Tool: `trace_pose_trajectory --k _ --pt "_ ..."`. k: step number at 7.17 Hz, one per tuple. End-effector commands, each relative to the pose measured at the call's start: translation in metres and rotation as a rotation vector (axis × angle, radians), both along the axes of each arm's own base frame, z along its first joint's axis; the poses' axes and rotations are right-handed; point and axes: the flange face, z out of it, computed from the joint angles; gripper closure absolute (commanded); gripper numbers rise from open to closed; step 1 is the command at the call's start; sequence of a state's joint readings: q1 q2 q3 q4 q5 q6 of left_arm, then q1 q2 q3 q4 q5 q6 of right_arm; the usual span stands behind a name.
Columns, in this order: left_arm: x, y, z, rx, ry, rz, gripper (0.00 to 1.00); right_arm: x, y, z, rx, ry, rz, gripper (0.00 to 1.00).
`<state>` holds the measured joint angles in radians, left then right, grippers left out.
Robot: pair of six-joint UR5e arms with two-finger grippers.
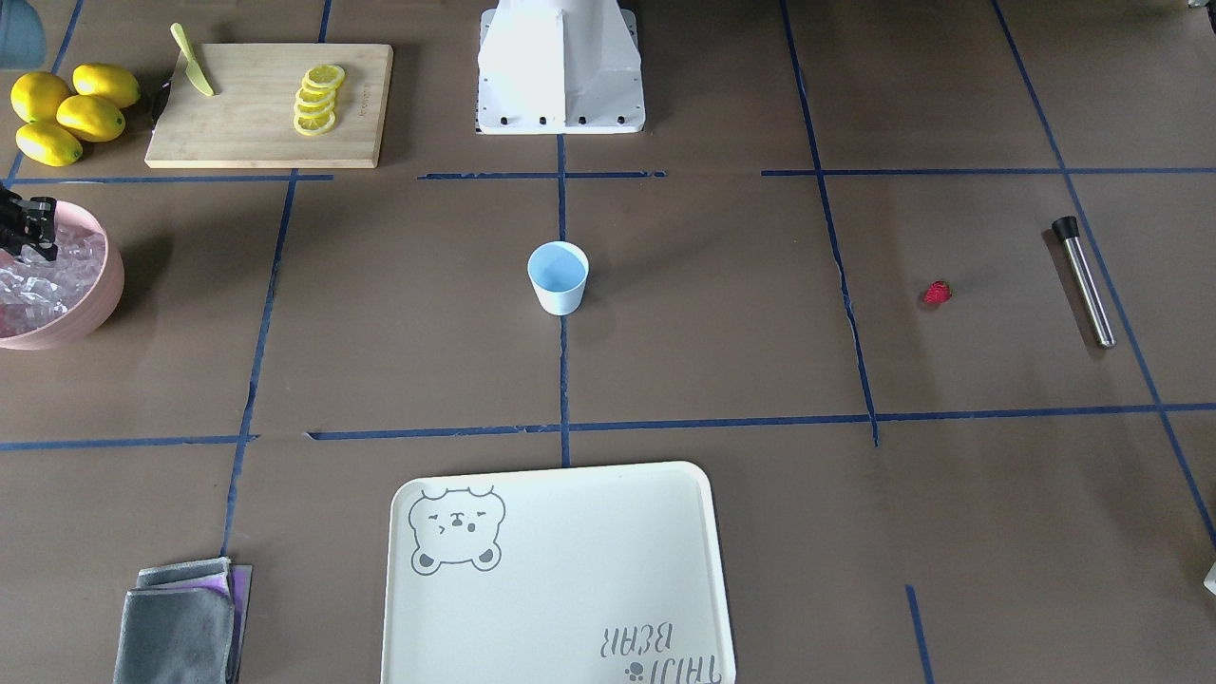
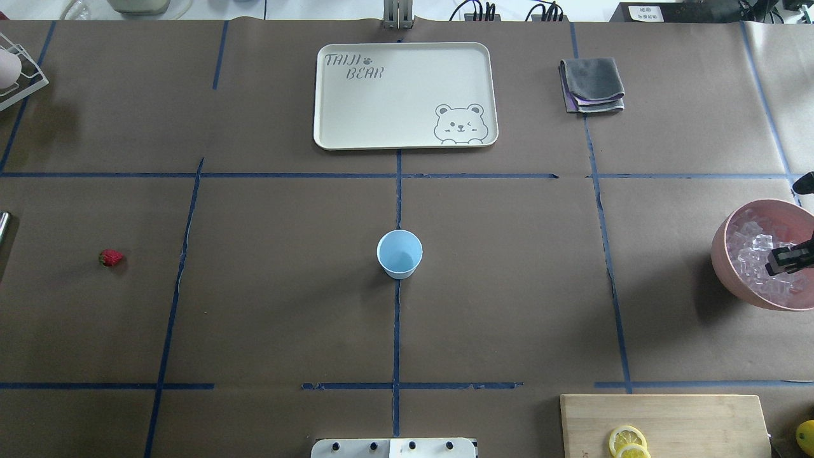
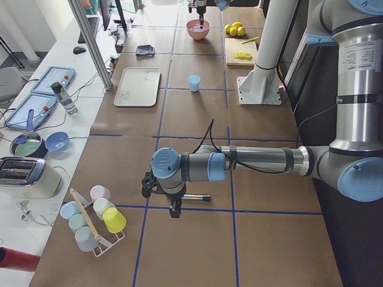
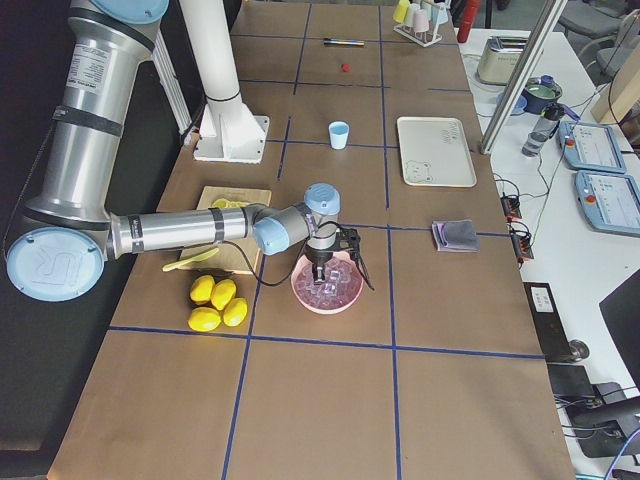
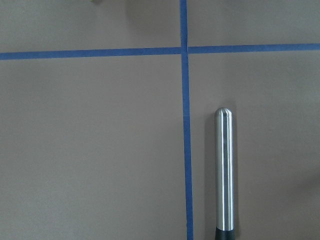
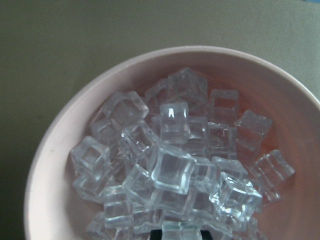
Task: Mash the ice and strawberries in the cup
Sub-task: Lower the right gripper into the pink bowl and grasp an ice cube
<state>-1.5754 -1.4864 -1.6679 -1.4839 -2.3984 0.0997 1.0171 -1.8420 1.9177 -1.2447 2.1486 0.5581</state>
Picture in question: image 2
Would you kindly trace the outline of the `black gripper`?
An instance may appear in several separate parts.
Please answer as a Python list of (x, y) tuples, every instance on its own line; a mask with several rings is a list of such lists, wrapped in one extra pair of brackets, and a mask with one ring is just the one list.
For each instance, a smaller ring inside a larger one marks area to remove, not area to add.
[(813, 266), (813, 237), (790, 247), (776, 247), (768, 253), (765, 269), (768, 275), (793, 274)]

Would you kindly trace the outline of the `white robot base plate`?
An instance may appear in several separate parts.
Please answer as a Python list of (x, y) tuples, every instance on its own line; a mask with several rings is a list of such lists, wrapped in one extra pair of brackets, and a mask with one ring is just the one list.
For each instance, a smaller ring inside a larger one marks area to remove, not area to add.
[(476, 440), (451, 438), (346, 438), (318, 440), (311, 457), (478, 457)]

